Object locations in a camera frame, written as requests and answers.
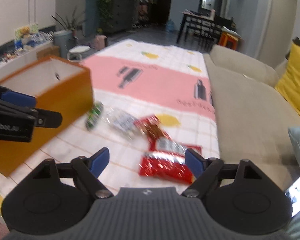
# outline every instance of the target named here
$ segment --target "green can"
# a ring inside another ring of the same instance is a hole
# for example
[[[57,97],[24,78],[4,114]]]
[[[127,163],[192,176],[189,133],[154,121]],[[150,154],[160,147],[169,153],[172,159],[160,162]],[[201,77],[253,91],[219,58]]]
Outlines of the green can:
[[[97,124],[100,115],[103,111],[103,104],[100,101],[97,101],[93,108],[88,113],[88,118],[86,120],[86,128],[91,131]]]

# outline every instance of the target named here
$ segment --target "pink bag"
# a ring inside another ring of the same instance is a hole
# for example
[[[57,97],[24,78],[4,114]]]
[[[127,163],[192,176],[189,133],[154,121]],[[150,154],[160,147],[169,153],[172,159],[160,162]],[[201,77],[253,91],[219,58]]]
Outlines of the pink bag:
[[[94,41],[93,41],[94,49],[101,50],[104,47],[106,47],[105,39],[106,39],[106,36],[104,36],[104,35],[96,35],[96,37],[94,38]]]

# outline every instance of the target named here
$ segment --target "dark door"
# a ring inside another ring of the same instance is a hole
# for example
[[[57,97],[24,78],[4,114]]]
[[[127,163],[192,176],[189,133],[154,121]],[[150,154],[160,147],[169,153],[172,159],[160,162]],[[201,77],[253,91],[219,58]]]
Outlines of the dark door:
[[[158,0],[157,22],[165,24],[169,19],[171,0]]]

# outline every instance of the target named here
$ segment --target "dresser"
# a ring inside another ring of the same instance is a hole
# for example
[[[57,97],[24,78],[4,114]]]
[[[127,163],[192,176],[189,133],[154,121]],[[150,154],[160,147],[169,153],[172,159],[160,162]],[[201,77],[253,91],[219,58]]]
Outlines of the dresser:
[[[113,19],[109,21],[112,26],[102,23],[104,33],[115,33],[129,30],[132,26],[135,0],[113,0]]]

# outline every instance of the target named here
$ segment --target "beige sofa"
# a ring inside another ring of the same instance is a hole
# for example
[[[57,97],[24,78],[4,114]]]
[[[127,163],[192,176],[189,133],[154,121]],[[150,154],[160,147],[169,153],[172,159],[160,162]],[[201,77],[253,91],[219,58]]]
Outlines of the beige sofa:
[[[216,110],[221,158],[252,160],[281,189],[300,175],[288,135],[300,117],[274,89],[286,62],[276,69],[218,45],[204,55]]]

